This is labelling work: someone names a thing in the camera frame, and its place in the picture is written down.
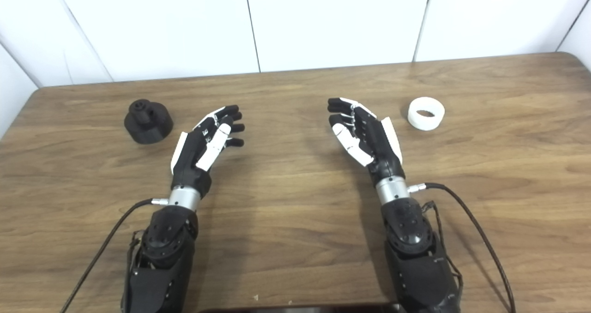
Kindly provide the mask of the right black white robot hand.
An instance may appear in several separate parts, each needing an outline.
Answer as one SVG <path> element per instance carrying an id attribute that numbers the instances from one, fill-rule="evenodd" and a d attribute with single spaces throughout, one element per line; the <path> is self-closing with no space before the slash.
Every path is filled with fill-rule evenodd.
<path id="1" fill-rule="evenodd" d="M 349 156 L 368 169 L 374 185 L 385 178 L 406 177 L 399 140 L 389 117 L 379 120 L 361 103 L 342 97 L 327 102 L 334 136 Z"/>

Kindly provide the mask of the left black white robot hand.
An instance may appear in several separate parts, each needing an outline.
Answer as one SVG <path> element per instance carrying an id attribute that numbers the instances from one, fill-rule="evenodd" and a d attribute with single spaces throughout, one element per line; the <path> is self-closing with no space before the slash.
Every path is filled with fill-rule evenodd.
<path id="1" fill-rule="evenodd" d="M 231 134 L 243 132 L 238 105 L 221 107 L 201 119 L 190 132 L 182 132 L 171 160 L 171 189 L 189 187 L 201 198 L 211 188 L 210 169 L 228 147 L 242 147 L 244 141 Z"/>

